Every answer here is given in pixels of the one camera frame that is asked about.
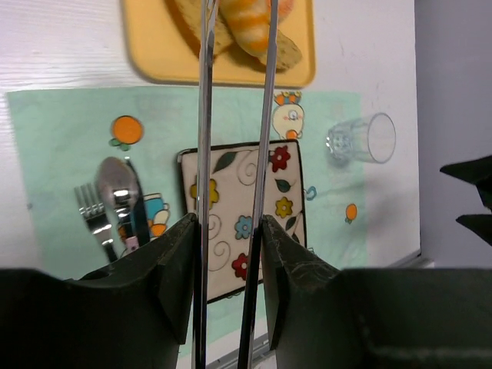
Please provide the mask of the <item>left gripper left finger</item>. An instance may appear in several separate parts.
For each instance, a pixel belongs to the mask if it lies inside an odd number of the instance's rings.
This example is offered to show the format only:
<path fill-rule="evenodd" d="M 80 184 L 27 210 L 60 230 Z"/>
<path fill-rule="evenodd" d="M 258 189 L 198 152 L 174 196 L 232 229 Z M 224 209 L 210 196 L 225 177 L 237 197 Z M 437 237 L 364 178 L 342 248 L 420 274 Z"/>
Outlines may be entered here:
<path fill-rule="evenodd" d="M 1 271 L 3 368 L 173 368 L 193 294 L 197 218 L 83 278 Z"/>

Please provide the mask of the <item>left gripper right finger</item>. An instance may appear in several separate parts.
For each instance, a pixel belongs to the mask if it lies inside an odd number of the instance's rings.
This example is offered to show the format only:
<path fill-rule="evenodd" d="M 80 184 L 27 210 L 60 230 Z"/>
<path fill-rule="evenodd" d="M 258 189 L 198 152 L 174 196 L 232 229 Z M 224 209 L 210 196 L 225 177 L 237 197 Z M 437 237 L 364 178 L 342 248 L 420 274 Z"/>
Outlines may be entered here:
<path fill-rule="evenodd" d="M 279 368 L 489 368 L 487 269 L 339 270 L 262 221 L 262 274 Z"/>

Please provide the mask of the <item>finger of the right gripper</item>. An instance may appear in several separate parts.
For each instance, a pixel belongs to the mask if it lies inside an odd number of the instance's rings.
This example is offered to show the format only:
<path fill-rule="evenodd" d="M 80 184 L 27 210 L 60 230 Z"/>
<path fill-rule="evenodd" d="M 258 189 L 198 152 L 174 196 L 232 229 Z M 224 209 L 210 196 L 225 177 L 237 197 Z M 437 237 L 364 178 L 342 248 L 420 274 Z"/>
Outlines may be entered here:
<path fill-rule="evenodd" d="M 485 208 L 491 209 L 491 171 L 492 157 L 486 156 L 472 161 L 445 165 L 441 173 L 473 185 Z"/>
<path fill-rule="evenodd" d="M 458 224 L 475 233 L 488 244 L 492 244 L 492 215 L 467 214 L 456 219 Z"/>

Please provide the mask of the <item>metal tongs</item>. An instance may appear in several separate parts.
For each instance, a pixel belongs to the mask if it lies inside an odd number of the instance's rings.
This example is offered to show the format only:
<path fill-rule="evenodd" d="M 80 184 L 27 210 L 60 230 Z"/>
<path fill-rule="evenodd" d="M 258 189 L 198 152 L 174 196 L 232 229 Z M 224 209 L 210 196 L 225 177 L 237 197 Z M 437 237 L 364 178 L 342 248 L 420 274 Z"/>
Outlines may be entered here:
<path fill-rule="evenodd" d="M 276 74 L 278 2 L 271 2 L 268 36 L 267 65 L 264 82 L 264 99 L 259 141 L 257 177 L 254 188 L 252 232 L 249 241 L 247 280 L 241 321 L 238 367 L 252 367 L 254 327 L 258 295 L 258 275 L 261 254 L 262 216 L 264 213 L 264 188 L 268 166 L 271 128 L 271 109 Z M 208 297 L 208 231 L 210 209 L 211 122 L 215 22 L 218 13 L 216 1 L 201 2 L 201 48 L 199 54 L 198 98 L 198 173 L 197 216 L 199 246 L 195 257 L 198 270 L 194 274 L 193 304 L 193 368 L 206 367 L 206 328 Z"/>

